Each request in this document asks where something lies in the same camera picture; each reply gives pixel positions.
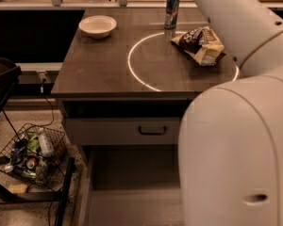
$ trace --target white bowl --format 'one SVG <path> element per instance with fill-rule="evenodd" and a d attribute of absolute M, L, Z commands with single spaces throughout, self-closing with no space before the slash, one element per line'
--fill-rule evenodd
<path fill-rule="evenodd" d="M 116 27 L 116 21 L 109 16 L 91 16 L 83 19 L 78 27 L 94 39 L 103 39 Z"/>

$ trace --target white drawer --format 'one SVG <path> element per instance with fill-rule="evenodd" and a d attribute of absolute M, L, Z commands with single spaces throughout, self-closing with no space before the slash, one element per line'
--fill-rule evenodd
<path fill-rule="evenodd" d="M 179 118 L 65 119 L 74 145 L 177 144 Z"/>

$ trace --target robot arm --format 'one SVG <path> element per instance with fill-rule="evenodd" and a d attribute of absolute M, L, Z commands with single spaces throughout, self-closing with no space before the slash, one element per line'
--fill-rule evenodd
<path fill-rule="evenodd" d="M 181 122 L 185 225 L 283 226 L 283 20 L 257 0 L 194 1 L 247 78 Z"/>

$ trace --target aluminum can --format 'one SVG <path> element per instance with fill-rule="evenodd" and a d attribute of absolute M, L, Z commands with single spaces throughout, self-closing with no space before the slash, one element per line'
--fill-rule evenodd
<path fill-rule="evenodd" d="M 165 28 L 173 29 L 176 27 L 178 9 L 179 9 L 179 0 L 167 0 L 166 20 L 164 22 Z"/>
<path fill-rule="evenodd" d="M 29 170 L 33 170 L 38 166 L 38 159 L 36 157 L 30 157 L 26 162 L 26 166 Z"/>

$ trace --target snack bag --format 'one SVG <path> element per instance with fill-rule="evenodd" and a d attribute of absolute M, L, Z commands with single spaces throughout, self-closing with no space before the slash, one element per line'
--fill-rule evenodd
<path fill-rule="evenodd" d="M 209 26 L 179 35 L 171 39 L 171 42 L 201 66 L 213 66 L 225 55 L 224 45 Z"/>

